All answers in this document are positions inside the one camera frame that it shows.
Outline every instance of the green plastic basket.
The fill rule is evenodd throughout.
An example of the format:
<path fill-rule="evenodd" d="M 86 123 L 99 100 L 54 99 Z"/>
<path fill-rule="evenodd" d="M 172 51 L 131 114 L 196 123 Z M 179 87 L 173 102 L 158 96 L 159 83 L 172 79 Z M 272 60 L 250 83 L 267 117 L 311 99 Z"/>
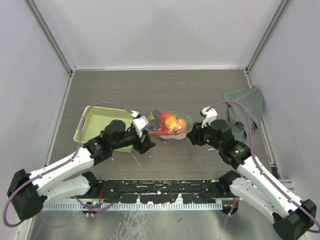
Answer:
<path fill-rule="evenodd" d="M 85 107 L 82 113 L 82 117 L 85 115 L 88 108 L 90 108 L 90 106 Z M 81 124 L 82 117 L 80 118 L 80 122 L 73 136 L 73 140 L 75 142 L 79 141 L 79 133 L 80 133 L 79 127 Z M 127 129 L 128 127 L 130 127 L 133 117 L 126 110 L 100 107 L 100 106 L 93 107 L 89 111 L 89 113 L 86 115 L 85 122 L 82 129 L 81 143 L 84 144 L 90 139 L 100 135 L 101 131 L 104 130 L 105 127 L 108 124 L 110 124 L 112 120 L 116 120 L 116 119 L 123 121 Z M 119 148 L 115 151 L 131 153 L 132 145 Z"/>

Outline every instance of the metal frame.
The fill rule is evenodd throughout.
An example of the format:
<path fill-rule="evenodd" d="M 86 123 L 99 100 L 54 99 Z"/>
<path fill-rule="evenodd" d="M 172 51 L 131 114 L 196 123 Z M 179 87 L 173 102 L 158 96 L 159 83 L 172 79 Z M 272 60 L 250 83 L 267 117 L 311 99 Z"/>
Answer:
<path fill-rule="evenodd" d="M 281 3 L 279 4 L 277 10 L 275 11 L 275 13 L 271 19 L 271 22 L 269 23 L 268 27 L 266 28 L 266 31 L 265 31 L 262 39 L 260 40 L 257 48 L 254 51 L 254 54 L 248 64 L 248 67 L 245 69 L 246 72 L 250 73 L 251 69 L 253 68 L 253 65 L 257 61 L 261 51 L 263 50 L 266 43 L 268 42 L 271 34 L 274 32 L 274 29 L 276 28 L 281 16 L 284 14 L 284 12 L 287 9 L 290 2 L 291 2 L 291 0 L 282 0 Z"/>
<path fill-rule="evenodd" d="M 71 82 L 72 82 L 72 79 L 74 78 L 74 75 L 75 75 L 75 72 L 73 72 L 69 76 L 69 79 L 68 79 L 68 81 L 67 81 L 67 83 L 66 83 L 66 85 L 64 87 L 62 99 L 61 99 L 61 102 L 60 102 L 60 105 L 59 105 L 59 108 L 58 108 L 58 114 L 57 114 L 57 116 L 56 116 L 56 118 L 54 120 L 53 131 L 51 132 L 51 135 L 50 135 L 49 143 L 48 143 L 46 151 L 45 151 L 46 154 L 45 154 L 45 158 L 44 158 L 44 162 L 43 162 L 42 166 L 47 166 L 49 164 L 49 161 L 50 161 L 50 158 L 51 158 L 51 154 L 52 154 L 52 151 L 54 149 L 56 137 L 57 137 L 57 134 L 58 134 L 58 129 L 59 129 L 59 125 L 60 125 L 60 122 L 61 122 L 62 114 L 63 114 L 64 109 L 65 109 L 65 105 L 66 105 L 66 102 L 67 102 L 67 97 L 68 97 L 68 94 L 69 94 Z"/>
<path fill-rule="evenodd" d="M 31 229 L 31 224 L 33 222 L 33 218 L 30 218 L 28 220 L 25 220 L 23 224 L 20 225 L 17 233 L 16 233 L 16 240 L 26 240 L 30 229 Z"/>
<path fill-rule="evenodd" d="M 63 42 L 59 41 L 59 43 L 58 43 L 57 39 L 54 37 L 54 35 L 52 33 L 53 26 L 52 26 L 52 24 L 50 27 L 48 26 L 47 22 L 45 21 L 45 19 L 43 17 L 43 14 L 39 11 L 39 7 L 40 7 L 39 3 L 35 3 L 35 0 L 25 0 L 25 2 L 28 5 L 32 14 L 34 15 L 40 28 L 43 30 L 44 35 L 46 36 L 49 43 L 51 44 L 54 51 L 56 52 L 58 58 L 61 60 L 66 71 L 69 74 L 72 74 L 75 71 L 76 66 L 75 66 L 73 60 L 71 59 L 70 54 L 68 53 L 67 48 L 64 46 Z M 46 12 L 44 2 L 42 2 L 41 11 Z"/>

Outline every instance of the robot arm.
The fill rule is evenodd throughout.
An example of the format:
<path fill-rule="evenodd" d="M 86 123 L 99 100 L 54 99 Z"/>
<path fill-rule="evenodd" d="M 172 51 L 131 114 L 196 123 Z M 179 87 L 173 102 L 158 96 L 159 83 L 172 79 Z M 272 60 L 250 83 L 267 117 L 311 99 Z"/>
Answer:
<path fill-rule="evenodd" d="M 260 211 L 273 224 L 282 239 L 300 238 L 314 225 L 301 208 L 315 218 L 316 205 L 310 199 L 302 201 L 284 187 L 256 156 L 252 156 L 247 145 L 235 140 L 227 122 L 216 119 L 217 112 L 213 108 L 205 107 L 200 114 L 205 117 L 204 121 L 194 123 L 192 131 L 187 134 L 191 143 L 198 146 L 210 145 L 217 149 L 226 164 L 253 183 L 247 183 L 240 174 L 232 170 L 219 179 L 221 190 L 241 197 Z"/>
<path fill-rule="evenodd" d="M 144 130 L 147 124 L 146 117 L 138 115 L 126 130 L 123 121 L 113 120 L 99 136 L 85 143 L 76 156 L 74 156 L 75 153 L 70 154 L 30 173 L 26 173 L 24 169 L 16 172 L 7 192 L 8 197 L 22 184 L 35 178 L 11 201 L 20 220 L 35 216 L 43 207 L 57 200 L 79 195 L 95 196 L 101 189 L 101 184 L 92 172 L 83 173 L 74 179 L 65 179 L 110 158 L 113 150 L 132 145 L 136 151 L 143 154 L 154 147 L 156 144 L 150 140 L 148 132 Z"/>

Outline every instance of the red ball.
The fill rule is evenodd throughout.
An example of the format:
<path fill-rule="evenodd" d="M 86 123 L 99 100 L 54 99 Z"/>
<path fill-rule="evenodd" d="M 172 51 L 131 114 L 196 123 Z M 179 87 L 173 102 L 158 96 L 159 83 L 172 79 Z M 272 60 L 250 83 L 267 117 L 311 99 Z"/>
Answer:
<path fill-rule="evenodd" d="M 160 116 L 160 120 L 161 122 L 165 122 L 167 118 L 170 118 L 170 117 L 176 117 L 175 115 L 171 114 L 171 113 L 168 113 L 168 112 L 163 112 Z"/>

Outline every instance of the orange ball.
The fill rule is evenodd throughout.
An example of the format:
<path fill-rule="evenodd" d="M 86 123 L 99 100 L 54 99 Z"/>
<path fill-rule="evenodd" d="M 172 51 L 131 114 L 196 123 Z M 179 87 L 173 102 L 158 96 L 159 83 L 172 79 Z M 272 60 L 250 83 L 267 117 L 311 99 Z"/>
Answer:
<path fill-rule="evenodd" d="M 168 117 L 165 122 L 164 122 L 165 126 L 167 129 L 171 130 L 171 131 L 175 131 L 178 130 L 177 128 L 177 119 L 173 116 Z"/>
<path fill-rule="evenodd" d="M 178 123 L 179 128 L 180 128 L 181 130 L 185 130 L 185 129 L 188 127 L 187 121 L 184 120 L 184 119 L 182 119 L 182 118 L 178 119 L 178 120 L 177 120 L 177 123 Z"/>

